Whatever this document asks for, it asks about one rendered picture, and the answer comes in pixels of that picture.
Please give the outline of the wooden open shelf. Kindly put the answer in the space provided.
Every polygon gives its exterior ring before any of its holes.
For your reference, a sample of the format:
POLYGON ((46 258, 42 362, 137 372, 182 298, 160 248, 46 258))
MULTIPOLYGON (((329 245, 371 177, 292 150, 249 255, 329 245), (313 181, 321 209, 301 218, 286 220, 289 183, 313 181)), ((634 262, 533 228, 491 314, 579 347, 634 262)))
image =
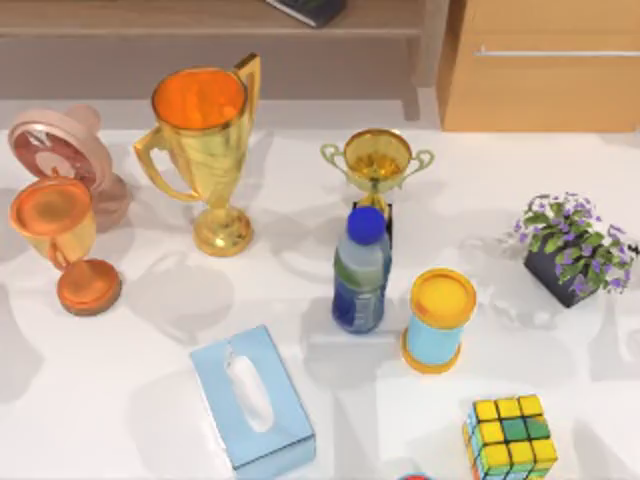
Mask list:
POLYGON ((431 0, 348 0, 313 29, 264 0, 0 0, 0 98, 144 99, 255 52, 269 99, 398 99, 431 84, 441 17, 431 0))

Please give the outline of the purple flower plant black pot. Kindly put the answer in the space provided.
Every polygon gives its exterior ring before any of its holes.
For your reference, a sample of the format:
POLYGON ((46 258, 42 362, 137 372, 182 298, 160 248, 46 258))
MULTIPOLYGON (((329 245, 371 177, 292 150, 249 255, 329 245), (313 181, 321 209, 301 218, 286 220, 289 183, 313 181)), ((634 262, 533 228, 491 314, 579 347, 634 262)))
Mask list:
POLYGON ((573 192, 534 196, 512 233, 527 247, 524 266, 566 308, 599 291, 624 292, 640 262, 640 243, 573 192))

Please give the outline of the dark book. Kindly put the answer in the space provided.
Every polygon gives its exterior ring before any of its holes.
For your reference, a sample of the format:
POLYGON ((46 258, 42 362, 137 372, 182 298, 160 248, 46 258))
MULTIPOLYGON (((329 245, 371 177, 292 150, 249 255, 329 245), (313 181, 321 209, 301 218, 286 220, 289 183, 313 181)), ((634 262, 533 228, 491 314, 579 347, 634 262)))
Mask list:
POLYGON ((322 28, 339 16, 347 0, 264 0, 270 6, 312 27, 322 28))

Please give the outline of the clear bottle blue cap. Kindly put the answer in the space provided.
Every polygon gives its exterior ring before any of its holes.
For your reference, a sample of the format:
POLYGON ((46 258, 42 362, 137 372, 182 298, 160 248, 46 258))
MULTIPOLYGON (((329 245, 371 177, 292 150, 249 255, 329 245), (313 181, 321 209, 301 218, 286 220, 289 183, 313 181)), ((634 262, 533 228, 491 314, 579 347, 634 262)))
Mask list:
POLYGON ((391 263, 384 215, 370 206, 353 209, 333 263, 332 315, 344 330, 365 334, 378 327, 384 316, 391 263))

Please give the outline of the pink round desk fan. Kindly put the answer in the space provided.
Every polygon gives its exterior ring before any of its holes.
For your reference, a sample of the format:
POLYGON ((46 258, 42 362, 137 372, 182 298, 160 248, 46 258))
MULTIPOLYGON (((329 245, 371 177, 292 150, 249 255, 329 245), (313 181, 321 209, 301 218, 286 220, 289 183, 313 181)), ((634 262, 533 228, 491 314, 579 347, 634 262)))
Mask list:
POLYGON ((32 109, 18 115, 8 131, 14 156, 38 178, 62 175, 90 191, 100 232, 118 225, 131 202, 126 182, 115 173, 111 154, 99 138, 101 116, 90 105, 64 112, 32 109))

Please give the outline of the wooden cupboard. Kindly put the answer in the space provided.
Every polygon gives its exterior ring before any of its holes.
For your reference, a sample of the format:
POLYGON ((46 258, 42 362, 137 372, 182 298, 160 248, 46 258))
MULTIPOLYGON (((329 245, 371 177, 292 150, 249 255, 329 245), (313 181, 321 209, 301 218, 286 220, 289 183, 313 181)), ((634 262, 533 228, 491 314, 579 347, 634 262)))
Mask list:
POLYGON ((436 93, 460 132, 640 129, 640 58, 487 58, 489 50, 640 51, 640 0, 450 0, 436 93))

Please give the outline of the orange goblet trophy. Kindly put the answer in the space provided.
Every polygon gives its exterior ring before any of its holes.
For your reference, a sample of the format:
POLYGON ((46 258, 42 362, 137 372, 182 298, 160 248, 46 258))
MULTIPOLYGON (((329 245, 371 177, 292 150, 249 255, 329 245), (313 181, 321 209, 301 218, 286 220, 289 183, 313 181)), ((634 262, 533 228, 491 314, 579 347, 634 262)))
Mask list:
POLYGON ((106 260, 91 258, 97 226, 89 190, 68 177, 42 178, 21 190, 9 220, 59 271, 57 296, 68 312, 97 315, 119 298, 122 281, 106 260))

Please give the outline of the light blue tissue box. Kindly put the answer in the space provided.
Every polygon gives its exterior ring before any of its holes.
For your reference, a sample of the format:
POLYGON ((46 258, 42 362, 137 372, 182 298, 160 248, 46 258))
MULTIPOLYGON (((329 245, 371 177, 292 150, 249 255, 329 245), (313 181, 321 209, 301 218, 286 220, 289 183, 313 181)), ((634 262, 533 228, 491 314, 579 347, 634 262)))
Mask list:
POLYGON ((314 429, 266 326, 190 357, 237 480, 274 480, 315 459, 314 429))

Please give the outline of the colourful puzzle cube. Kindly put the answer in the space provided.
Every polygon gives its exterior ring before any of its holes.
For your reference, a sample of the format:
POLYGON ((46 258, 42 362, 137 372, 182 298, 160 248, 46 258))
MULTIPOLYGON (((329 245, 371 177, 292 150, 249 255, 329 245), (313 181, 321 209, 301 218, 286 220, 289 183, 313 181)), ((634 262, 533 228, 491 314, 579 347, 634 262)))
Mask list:
POLYGON ((462 434, 473 480, 545 480, 558 460, 535 394, 473 401, 462 434))

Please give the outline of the large gold trophy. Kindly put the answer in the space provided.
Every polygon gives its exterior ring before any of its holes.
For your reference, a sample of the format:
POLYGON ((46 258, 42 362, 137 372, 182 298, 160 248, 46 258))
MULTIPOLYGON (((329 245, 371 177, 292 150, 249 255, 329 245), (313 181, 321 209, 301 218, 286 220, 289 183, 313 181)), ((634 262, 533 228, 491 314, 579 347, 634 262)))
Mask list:
POLYGON ((236 255, 252 239, 249 217, 230 199, 247 156, 260 88, 256 53, 230 70, 171 73, 151 95, 156 126, 133 146, 156 188, 182 202, 207 205, 194 221, 193 239, 210 256, 236 255))

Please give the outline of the small gold trophy black base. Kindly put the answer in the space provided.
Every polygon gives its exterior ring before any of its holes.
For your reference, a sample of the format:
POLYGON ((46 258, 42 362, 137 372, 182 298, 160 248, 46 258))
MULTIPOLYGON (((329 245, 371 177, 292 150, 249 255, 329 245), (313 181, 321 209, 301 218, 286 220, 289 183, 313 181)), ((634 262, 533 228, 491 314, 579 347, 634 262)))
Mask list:
POLYGON ((346 180, 364 193, 352 208, 375 207, 385 218, 386 230, 392 238, 392 204, 384 194, 401 189, 404 182, 432 165, 435 154, 422 149, 413 152, 407 140, 398 132, 370 128, 354 133, 343 146, 324 144, 323 159, 338 169, 346 180))

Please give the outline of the blue can yellow lid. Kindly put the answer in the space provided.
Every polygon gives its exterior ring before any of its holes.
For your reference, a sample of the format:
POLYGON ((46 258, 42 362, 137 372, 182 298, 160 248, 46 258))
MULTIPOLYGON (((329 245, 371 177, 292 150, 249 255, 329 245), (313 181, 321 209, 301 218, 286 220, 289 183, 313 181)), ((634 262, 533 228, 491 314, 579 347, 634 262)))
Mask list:
POLYGON ((409 297, 411 315, 401 336, 405 362, 422 374, 453 367, 461 335, 476 307, 476 290, 463 274, 434 268, 420 274, 409 297))

